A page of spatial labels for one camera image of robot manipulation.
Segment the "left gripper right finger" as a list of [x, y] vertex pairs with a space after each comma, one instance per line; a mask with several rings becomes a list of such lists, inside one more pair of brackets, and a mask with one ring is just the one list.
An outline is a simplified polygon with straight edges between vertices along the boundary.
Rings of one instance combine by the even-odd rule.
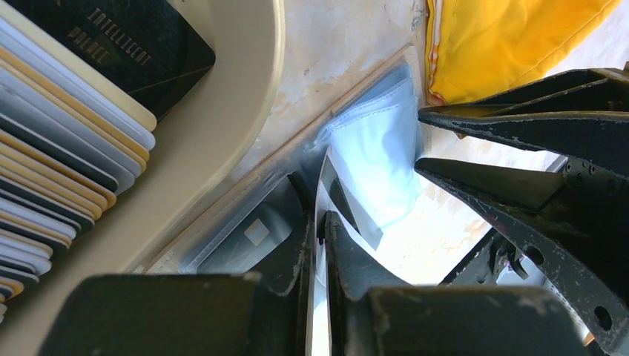
[[518, 286], [412, 286], [324, 217], [333, 355], [586, 355], [551, 292]]

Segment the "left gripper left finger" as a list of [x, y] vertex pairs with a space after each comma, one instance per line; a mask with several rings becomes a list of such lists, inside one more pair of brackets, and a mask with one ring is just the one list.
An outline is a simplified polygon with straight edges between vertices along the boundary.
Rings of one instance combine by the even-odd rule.
[[235, 274], [102, 274], [66, 299], [41, 355], [306, 355], [314, 222]]

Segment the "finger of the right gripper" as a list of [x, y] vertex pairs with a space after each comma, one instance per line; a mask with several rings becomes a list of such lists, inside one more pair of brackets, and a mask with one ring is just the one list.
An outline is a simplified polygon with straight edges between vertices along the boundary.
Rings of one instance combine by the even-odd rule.
[[484, 99], [422, 108], [420, 122], [578, 159], [628, 178], [628, 72], [568, 70]]
[[482, 216], [532, 260], [609, 355], [628, 353], [628, 181], [423, 158], [418, 174]]

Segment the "black card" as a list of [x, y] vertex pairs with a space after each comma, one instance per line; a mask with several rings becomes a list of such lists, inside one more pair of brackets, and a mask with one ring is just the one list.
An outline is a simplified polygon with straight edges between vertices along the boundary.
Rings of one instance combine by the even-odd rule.
[[197, 272], [229, 274], [249, 270], [290, 235], [302, 213], [296, 190], [288, 177], [282, 178], [201, 261]]

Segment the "beige oval card tray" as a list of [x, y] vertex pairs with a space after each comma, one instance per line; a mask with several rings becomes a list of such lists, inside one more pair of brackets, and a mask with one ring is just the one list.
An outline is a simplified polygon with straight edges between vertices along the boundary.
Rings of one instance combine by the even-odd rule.
[[3, 355], [35, 355], [68, 295], [84, 279], [128, 273], [160, 250], [178, 225], [251, 147], [266, 121], [284, 59], [282, 1], [176, 1], [217, 61], [158, 124], [147, 171], [1, 325]]

